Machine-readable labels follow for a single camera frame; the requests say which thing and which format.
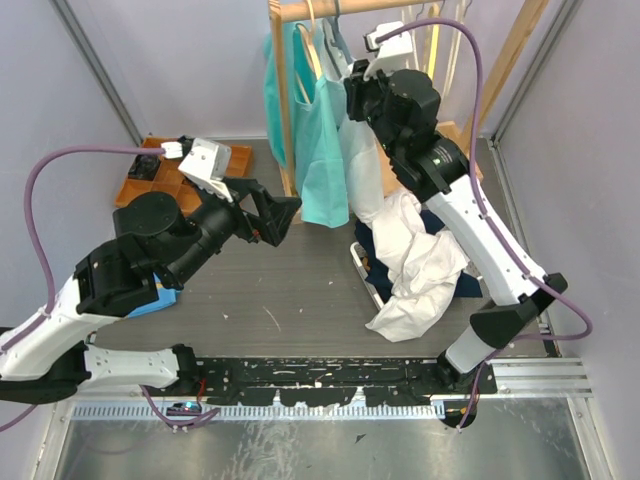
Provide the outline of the grey blue plastic hanger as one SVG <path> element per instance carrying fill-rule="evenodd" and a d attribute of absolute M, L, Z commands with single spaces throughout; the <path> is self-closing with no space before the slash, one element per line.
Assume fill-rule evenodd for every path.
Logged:
<path fill-rule="evenodd" d="M 333 5 L 334 15 L 325 17 L 322 23 L 326 48 L 330 54 L 337 54 L 347 65 L 350 65 L 353 58 L 339 27 L 340 1 L 334 0 Z"/>

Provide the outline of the cream plastic hanger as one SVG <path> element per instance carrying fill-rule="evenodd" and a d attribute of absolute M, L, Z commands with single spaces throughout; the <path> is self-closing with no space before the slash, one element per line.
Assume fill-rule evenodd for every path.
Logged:
<path fill-rule="evenodd" d="M 453 13 L 453 20 L 464 24 L 467 12 L 470 6 L 474 3 L 473 0 L 458 0 L 455 2 L 455 9 Z M 445 72 L 444 86 L 443 86 L 443 96 L 448 97 L 451 91 L 451 87 L 453 85 L 460 43 L 461 43 L 462 33 L 454 29 L 451 36 L 451 43 L 449 49 L 449 56 L 447 61 L 447 67 Z"/>

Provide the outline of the white t shirt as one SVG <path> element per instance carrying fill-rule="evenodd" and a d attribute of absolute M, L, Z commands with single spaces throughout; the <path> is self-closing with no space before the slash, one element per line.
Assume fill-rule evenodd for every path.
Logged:
<path fill-rule="evenodd" d="M 392 288 L 366 328 L 391 342 L 419 338 L 441 319 L 469 263 L 450 231 L 426 231 L 421 212 L 412 193 L 398 190 L 371 223 L 376 258 Z"/>

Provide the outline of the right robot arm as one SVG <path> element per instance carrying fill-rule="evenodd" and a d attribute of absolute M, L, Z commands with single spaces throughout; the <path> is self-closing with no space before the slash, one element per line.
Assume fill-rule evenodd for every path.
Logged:
<path fill-rule="evenodd" d="M 568 284 L 525 253 L 472 180 L 467 156 L 437 131 L 440 95 L 431 79 L 409 69 L 369 74 L 369 66 L 356 61 L 344 81 L 349 118 L 372 129 L 396 178 L 453 233 L 491 297 L 437 359 L 440 385 L 459 394 L 473 383 L 478 365 L 514 340 Z"/>

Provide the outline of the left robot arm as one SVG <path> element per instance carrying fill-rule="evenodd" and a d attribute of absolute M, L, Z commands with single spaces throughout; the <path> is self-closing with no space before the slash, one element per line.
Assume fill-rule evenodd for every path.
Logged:
<path fill-rule="evenodd" d="M 178 396 L 194 393 L 201 369 L 192 348 L 125 351 L 87 343 L 90 334 L 156 301 L 159 287 L 181 290 L 224 243 L 279 245 L 302 202 L 273 197 L 254 179 L 227 177 L 230 199 L 201 193 L 183 215 L 177 201 L 145 193 L 116 210 L 116 236 L 75 267 L 46 315 L 1 332 L 1 398 L 42 405 L 95 387 L 142 385 Z"/>

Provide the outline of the teal hanging t shirt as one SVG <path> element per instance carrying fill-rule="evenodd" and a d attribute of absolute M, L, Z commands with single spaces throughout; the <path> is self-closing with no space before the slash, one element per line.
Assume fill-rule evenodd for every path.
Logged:
<path fill-rule="evenodd" d="M 341 82 L 314 74 L 307 61 L 302 22 L 283 26 L 295 184 L 305 222 L 337 228 L 349 221 L 345 159 L 339 129 L 346 116 Z"/>

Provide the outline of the wooden hanger with teal shirt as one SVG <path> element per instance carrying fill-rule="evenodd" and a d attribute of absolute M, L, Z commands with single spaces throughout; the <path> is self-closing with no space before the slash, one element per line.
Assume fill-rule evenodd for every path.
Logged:
<path fill-rule="evenodd" d="M 294 78 L 297 96 L 305 104 L 311 105 L 316 99 L 317 87 L 324 85 L 326 77 L 314 43 L 316 20 L 313 2 L 306 1 L 306 5 L 309 12 L 310 27 L 301 22 L 295 24 L 299 45 L 306 62 L 306 70 L 300 73 L 300 70 L 295 68 Z"/>

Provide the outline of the white perforated plastic basket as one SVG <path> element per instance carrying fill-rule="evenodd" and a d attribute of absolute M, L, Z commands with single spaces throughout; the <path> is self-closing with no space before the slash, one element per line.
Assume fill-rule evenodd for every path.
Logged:
<path fill-rule="evenodd" d="M 378 289 L 376 285 L 368 281 L 370 267 L 367 263 L 367 255 L 365 249 L 358 243 L 353 242 L 349 247 L 353 264 L 362 279 L 364 286 L 369 293 L 374 305 L 380 310 L 388 300 L 390 291 L 383 286 Z M 483 292 L 481 287 L 482 277 L 474 277 L 470 273 L 463 271 L 460 274 L 454 293 L 455 298 L 482 298 Z"/>

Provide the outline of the wooden compartment tray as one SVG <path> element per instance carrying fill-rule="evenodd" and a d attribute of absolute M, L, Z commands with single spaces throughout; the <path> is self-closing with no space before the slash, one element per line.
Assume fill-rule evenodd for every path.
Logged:
<path fill-rule="evenodd" d="M 247 145 L 233 145 L 224 142 L 232 150 L 231 160 L 226 170 L 230 177 L 248 177 L 253 166 L 253 149 Z M 196 188 L 178 170 L 178 160 L 167 160 L 159 157 L 160 167 L 152 181 L 125 178 L 115 198 L 117 208 L 126 207 L 137 197 L 149 192 L 164 192 L 171 195 L 178 203 L 184 215 L 192 214 L 201 200 Z"/>

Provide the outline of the wooden clothes rack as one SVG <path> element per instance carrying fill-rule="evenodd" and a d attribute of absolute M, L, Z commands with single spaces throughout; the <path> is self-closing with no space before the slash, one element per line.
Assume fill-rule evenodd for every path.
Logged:
<path fill-rule="evenodd" d="M 297 197 L 299 192 L 295 180 L 296 154 L 294 153 L 293 142 L 292 102 L 288 97 L 289 81 L 287 76 L 287 68 L 293 63 L 286 59 L 284 26 L 296 21 L 315 21 L 317 18 L 338 16 L 340 13 L 362 13 L 411 6 L 412 4 L 411 1 L 348 1 L 345 5 L 336 4 L 334 6 L 331 6 L 327 1 L 300 1 L 285 5 L 278 1 L 270 1 L 268 3 L 278 118 L 281 126 L 280 139 L 283 146 L 284 159 L 284 163 L 280 166 L 280 173 L 286 195 Z M 464 129 L 458 131 L 457 126 L 451 122 L 436 126 L 446 132 L 453 132 L 455 134 L 453 141 L 461 150 L 470 151 L 471 143 L 477 139 L 480 128 L 487 122 L 491 110 L 501 95 L 547 6 L 548 3 L 546 1 L 526 1 L 523 3 L 484 83 L 479 107 L 469 116 Z M 394 106 L 404 106 L 406 104 L 397 94 L 392 95 L 390 91 L 391 83 L 382 78 L 381 69 L 376 68 L 374 77 L 371 80 L 367 80 L 364 70 L 358 68 L 355 78 L 347 82 L 347 94 L 349 95 L 347 106 L 349 108 L 358 107 L 360 110 L 356 118 L 362 120 L 364 115 L 371 113 L 373 107 L 377 104 L 386 105 L 387 103 L 392 103 Z"/>

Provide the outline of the blue folded cloth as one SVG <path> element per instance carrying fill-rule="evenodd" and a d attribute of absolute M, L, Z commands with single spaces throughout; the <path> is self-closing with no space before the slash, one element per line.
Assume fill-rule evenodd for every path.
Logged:
<path fill-rule="evenodd" d="M 160 279 L 157 275 L 154 276 L 154 280 L 158 298 L 151 303 L 137 307 L 128 315 L 128 318 L 135 318 L 155 313 L 169 308 L 177 303 L 179 291 L 172 288 L 165 288 L 160 282 Z"/>

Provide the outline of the rolled dark sock left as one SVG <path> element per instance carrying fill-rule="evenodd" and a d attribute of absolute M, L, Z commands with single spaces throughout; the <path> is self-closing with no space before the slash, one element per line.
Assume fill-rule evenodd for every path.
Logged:
<path fill-rule="evenodd" d="M 137 155 L 129 168 L 128 178 L 152 181 L 160 167 L 161 160 L 156 155 Z"/>

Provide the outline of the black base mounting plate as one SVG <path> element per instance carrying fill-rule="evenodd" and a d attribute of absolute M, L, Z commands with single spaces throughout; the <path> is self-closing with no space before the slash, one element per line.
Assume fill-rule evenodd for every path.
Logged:
<path fill-rule="evenodd" d="M 237 358 L 196 360 L 192 379 L 177 387 L 151 388 L 153 397 L 194 397 L 209 405 L 286 407 L 346 406 L 358 393 L 367 407 L 422 406 L 437 395 L 497 392 L 486 368 L 478 381 L 474 371 L 458 377 L 433 359 L 422 358 Z"/>

